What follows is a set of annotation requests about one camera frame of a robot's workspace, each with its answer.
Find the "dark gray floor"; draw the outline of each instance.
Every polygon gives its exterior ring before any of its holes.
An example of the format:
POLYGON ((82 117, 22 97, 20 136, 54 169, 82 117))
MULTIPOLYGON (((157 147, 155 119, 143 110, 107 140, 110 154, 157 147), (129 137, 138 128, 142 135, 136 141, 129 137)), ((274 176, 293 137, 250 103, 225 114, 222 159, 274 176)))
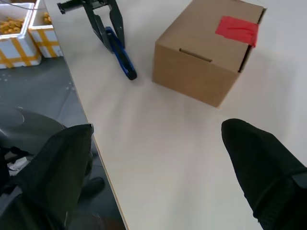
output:
MULTIPOLYGON (((0 104, 43 114, 67 127, 87 123, 62 57, 43 59, 38 66, 1 69, 0 104)), ((80 203, 78 211, 121 221, 95 146, 92 152, 94 163, 91 177, 103 177, 106 187, 95 198, 80 203)))

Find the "cardboard box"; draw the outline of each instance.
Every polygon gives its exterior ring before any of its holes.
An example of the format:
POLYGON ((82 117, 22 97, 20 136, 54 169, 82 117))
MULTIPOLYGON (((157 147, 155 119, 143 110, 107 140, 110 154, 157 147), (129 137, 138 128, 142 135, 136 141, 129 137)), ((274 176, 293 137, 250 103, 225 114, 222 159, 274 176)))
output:
POLYGON ((14 5, 28 9, 34 7, 33 3, 0 4, 0 21, 6 21, 6 17, 24 18, 19 34, 0 35, 0 69, 38 65, 42 59, 28 32, 32 10, 25 10, 14 5))
POLYGON ((252 46, 216 34, 224 16, 257 24, 265 8, 239 0, 194 0, 155 43, 153 81, 218 107, 252 46))
MULTIPOLYGON (((46 8, 44 0, 37 0, 34 9, 46 8)), ((32 35, 37 47, 46 58, 55 58, 63 56, 53 25, 45 25, 43 11, 34 11, 29 32, 32 35)))

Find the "white table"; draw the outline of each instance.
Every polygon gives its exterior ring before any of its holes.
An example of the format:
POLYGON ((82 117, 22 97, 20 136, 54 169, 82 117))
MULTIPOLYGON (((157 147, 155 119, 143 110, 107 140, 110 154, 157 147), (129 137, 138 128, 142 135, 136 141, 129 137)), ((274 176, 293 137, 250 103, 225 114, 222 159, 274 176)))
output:
MULTIPOLYGON (((130 230, 260 230, 221 138, 241 118, 272 132, 307 164, 305 0, 262 0, 258 45, 220 109, 151 82, 154 42, 190 0, 118 0, 129 81, 84 9, 47 0, 78 96, 130 230)), ((108 7, 96 12, 111 25, 108 7)))

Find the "styrofoam box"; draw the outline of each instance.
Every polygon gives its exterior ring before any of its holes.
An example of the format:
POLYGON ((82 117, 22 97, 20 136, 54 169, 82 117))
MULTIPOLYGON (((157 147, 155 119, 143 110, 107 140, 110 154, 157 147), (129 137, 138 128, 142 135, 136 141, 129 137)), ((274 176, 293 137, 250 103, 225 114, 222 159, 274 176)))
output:
POLYGON ((19 34, 0 35, 0 69, 38 65, 41 62, 41 54, 27 30, 33 7, 34 3, 0 4, 0 21, 6 21, 6 17, 24 18, 24 24, 19 34))
MULTIPOLYGON (((45 9, 44 0, 37 0, 34 9, 45 9)), ((59 46, 58 39, 52 25, 44 24, 44 13, 47 10, 34 11, 29 32, 31 33, 37 47, 46 58, 55 58, 63 56, 59 46)))

